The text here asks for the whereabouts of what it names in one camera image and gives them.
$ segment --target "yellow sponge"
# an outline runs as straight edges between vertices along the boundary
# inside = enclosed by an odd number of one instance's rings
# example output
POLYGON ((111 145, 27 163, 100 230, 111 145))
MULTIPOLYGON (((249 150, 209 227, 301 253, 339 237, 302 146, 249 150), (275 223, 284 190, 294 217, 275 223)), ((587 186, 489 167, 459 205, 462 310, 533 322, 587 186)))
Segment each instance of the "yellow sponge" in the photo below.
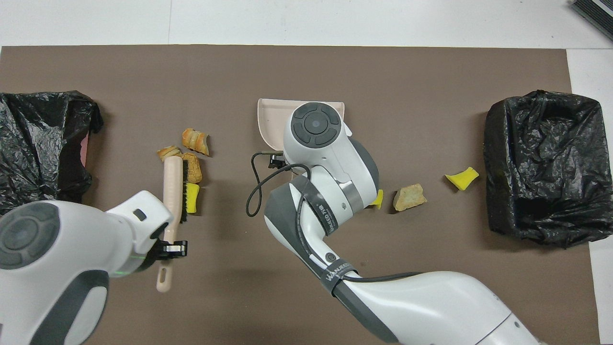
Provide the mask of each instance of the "yellow sponge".
POLYGON ((187 213, 196 213, 196 198, 200 191, 200 186, 197 184, 186 184, 187 195, 185 196, 185 211, 187 213))
POLYGON ((466 190, 470 182, 479 177, 479 173, 472 167, 462 171, 457 175, 445 175, 451 183, 453 183, 459 190, 466 190))
POLYGON ((379 189, 377 192, 377 199, 373 201, 369 206, 377 207, 377 209, 381 209, 381 203, 383 202, 383 189, 379 189))

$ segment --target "brown mat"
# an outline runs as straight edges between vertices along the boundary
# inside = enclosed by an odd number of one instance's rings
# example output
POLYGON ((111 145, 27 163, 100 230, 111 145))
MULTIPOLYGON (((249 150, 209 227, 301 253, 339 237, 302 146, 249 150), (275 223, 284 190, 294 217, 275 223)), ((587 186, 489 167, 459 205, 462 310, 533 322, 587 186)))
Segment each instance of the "brown mat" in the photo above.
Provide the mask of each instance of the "brown mat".
MULTIPOLYGON (((200 215, 180 228, 190 252, 176 262, 173 289, 156 291, 157 269, 112 281, 89 344, 380 343, 273 238, 262 214, 245 215, 255 184, 249 158, 267 149, 257 130, 260 97, 345 102, 386 196, 381 210, 361 212, 327 240, 361 275, 467 273, 545 342, 597 343, 588 246, 546 248, 487 228, 485 113, 536 89, 571 91, 565 51, 3 47, 0 60, 0 91, 78 90, 99 103, 105 128, 90 139, 95 183, 85 201, 101 209, 142 189, 161 198, 155 151, 180 145, 186 127, 211 134, 200 215), (467 166, 482 177, 457 192, 443 175, 467 166), (391 212, 394 192, 418 182, 428 203, 391 212)), ((266 164, 258 164, 263 175, 266 164)))

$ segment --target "garbage bag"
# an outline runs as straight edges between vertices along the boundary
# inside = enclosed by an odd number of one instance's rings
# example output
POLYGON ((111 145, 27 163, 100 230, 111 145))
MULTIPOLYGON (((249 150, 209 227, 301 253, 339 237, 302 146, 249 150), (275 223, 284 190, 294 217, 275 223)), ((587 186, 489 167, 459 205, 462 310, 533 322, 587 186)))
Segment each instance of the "garbage bag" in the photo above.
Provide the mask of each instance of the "garbage bag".
POLYGON ((485 120, 491 230, 563 248, 613 232, 609 151, 594 99, 537 90, 485 120))
POLYGON ((0 215, 37 200, 80 203, 92 179, 81 142, 102 124, 78 91, 0 93, 0 215))

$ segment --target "handle hole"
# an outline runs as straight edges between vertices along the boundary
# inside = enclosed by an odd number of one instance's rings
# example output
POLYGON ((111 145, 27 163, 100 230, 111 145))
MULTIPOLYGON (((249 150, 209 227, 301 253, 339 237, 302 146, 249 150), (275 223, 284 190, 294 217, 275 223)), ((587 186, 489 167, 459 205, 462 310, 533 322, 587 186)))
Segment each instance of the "handle hole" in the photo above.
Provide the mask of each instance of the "handle hole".
POLYGON ((159 282, 163 283, 166 281, 166 269, 163 268, 159 275, 159 282))

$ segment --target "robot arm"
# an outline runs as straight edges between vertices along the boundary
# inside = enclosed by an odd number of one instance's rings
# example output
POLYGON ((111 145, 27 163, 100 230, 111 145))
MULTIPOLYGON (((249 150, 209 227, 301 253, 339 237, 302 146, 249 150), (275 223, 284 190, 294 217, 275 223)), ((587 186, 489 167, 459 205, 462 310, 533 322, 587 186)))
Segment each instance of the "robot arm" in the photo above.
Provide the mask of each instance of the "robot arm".
POLYGON ((145 191, 107 212, 37 201, 7 213, 0 220, 0 345, 84 342, 104 309, 109 277, 182 255, 158 239, 171 219, 145 191))
POLYGON ((515 315, 475 278, 453 272, 360 277, 323 238, 375 198, 378 170, 324 103, 297 108, 287 123, 288 163, 310 168, 271 192, 265 222, 336 299, 387 343, 537 345, 515 315))

